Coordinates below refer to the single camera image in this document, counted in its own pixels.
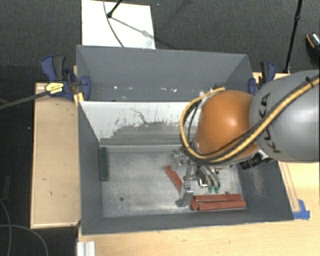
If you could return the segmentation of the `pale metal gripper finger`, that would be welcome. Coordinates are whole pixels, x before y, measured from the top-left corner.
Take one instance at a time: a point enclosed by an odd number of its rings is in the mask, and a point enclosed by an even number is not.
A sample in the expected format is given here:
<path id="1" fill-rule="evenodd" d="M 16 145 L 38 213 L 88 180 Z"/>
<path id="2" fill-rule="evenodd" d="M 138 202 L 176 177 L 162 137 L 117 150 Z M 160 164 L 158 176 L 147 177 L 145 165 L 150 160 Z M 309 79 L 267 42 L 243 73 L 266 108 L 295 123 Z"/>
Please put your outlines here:
<path id="1" fill-rule="evenodd" d="M 179 198 L 175 201 L 177 207 L 189 206 L 194 195 L 194 190 L 190 183 L 184 183 L 179 189 Z"/>
<path id="2" fill-rule="evenodd" d="M 171 153 L 171 169 L 177 170 L 181 165 L 184 165 L 186 162 L 185 154 L 178 149 L 175 149 Z"/>

